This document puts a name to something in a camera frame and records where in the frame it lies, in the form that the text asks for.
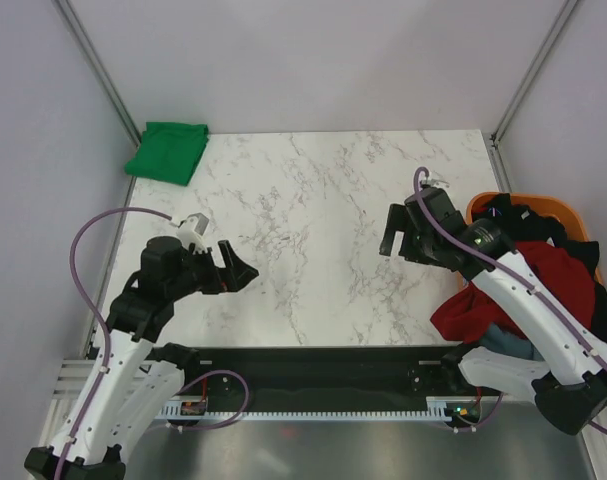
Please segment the red t-shirt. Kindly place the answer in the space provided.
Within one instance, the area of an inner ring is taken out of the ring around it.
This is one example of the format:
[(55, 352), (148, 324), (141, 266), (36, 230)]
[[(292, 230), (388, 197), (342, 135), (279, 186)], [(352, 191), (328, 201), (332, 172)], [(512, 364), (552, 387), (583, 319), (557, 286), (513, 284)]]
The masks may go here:
[[(520, 241), (516, 246), (546, 288), (582, 326), (592, 330), (596, 307), (595, 282), (586, 266), (565, 249), (543, 241)], [(447, 341), (477, 342), (491, 325), (519, 338), (525, 337), (507, 313), (473, 285), (443, 303), (430, 321)]]

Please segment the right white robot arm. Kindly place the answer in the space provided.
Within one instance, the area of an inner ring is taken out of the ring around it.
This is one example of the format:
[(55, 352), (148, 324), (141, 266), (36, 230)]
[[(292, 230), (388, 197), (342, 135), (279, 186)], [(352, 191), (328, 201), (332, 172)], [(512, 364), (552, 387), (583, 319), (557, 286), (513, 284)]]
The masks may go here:
[(537, 349), (538, 360), (500, 354), (470, 340), (441, 368), (450, 392), (486, 387), (534, 404), (558, 430), (578, 434), (607, 407), (607, 343), (552, 293), (522, 250), (489, 218), (468, 224), (441, 188), (421, 187), (389, 207), (379, 252), (397, 233), (406, 261), (459, 273), (484, 293)]

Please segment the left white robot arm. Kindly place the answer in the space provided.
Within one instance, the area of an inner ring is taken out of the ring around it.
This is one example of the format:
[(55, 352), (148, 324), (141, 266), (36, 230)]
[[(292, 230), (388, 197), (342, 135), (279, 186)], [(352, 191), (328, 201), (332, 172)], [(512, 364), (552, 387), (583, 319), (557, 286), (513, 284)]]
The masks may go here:
[(134, 446), (173, 396), (202, 382), (195, 352), (180, 345), (155, 361), (145, 380), (132, 385), (176, 302), (194, 293), (236, 293), (258, 277), (227, 241), (218, 244), (224, 264), (210, 249), (184, 246), (176, 237), (149, 240), (140, 268), (112, 302), (104, 345), (64, 426), (51, 443), (32, 448), (24, 462), (36, 479), (121, 479)]

